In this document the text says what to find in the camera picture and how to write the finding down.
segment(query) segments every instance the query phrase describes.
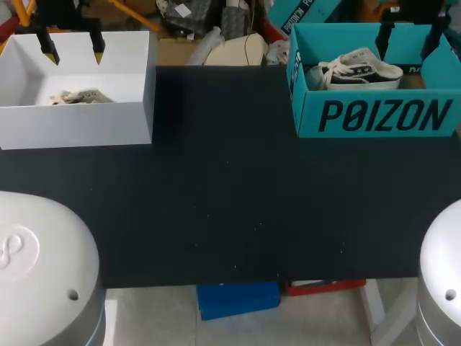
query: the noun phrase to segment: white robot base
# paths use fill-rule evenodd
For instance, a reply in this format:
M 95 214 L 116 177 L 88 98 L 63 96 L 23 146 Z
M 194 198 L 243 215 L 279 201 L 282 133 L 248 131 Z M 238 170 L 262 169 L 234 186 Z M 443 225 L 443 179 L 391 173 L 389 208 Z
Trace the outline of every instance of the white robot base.
M 104 301 L 84 222 L 52 200 L 0 192 L 0 345 L 101 346 Z

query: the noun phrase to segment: black cable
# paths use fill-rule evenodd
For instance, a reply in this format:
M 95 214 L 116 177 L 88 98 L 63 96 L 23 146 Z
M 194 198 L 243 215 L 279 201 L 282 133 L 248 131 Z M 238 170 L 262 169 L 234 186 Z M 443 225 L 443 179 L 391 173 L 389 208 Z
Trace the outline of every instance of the black cable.
M 248 66 L 250 66 L 250 62 L 248 60 L 248 53 L 246 52 L 246 41 L 248 41 L 248 39 L 250 38 L 251 35 L 248 35 L 246 37 L 246 40 L 245 40 L 245 56 L 246 56 L 246 63 L 248 64 Z

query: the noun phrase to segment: tiled floor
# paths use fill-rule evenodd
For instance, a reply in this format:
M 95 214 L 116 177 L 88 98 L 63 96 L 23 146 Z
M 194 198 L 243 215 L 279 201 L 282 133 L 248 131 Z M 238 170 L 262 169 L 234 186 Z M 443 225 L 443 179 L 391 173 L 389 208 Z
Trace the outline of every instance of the tiled floor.
M 378 283 L 387 308 L 405 280 Z M 276 309 L 214 321 L 200 320 L 195 286 L 110 290 L 107 298 L 117 300 L 109 346 L 370 345 L 358 290 L 284 297 Z M 417 346 L 413 325 L 395 346 Z

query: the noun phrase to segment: red tray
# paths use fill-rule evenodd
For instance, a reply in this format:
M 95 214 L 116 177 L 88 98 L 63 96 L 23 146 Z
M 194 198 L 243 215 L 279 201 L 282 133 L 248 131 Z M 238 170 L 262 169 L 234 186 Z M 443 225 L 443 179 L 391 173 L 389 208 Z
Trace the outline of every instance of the red tray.
M 306 285 L 306 286 L 291 286 L 285 284 L 287 295 L 289 296 L 305 296 L 307 294 L 317 294 L 325 292 L 334 292 L 336 290 L 350 290 L 352 288 L 365 286 L 367 281 L 364 280 L 343 280 L 335 281 L 325 285 Z

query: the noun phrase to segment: blue box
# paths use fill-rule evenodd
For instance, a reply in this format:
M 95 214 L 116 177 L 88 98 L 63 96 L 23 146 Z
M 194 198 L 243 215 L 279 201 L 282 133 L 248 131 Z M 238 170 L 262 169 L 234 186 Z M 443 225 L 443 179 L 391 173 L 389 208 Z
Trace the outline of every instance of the blue box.
M 445 36 L 422 62 L 430 25 L 396 24 L 387 63 L 420 72 L 425 89 L 310 91 L 303 66 L 368 47 L 378 55 L 379 23 L 296 24 L 287 79 L 301 138 L 451 136 L 461 123 L 461 63 Z
M 272 309 L 280 303 L 277 283 L 198 285 L 197 300 L 202 320 Z
M 341 0 L 277 0 L 267 14 L 269 20 L 290 35 L 295 23 L 323 23 Z

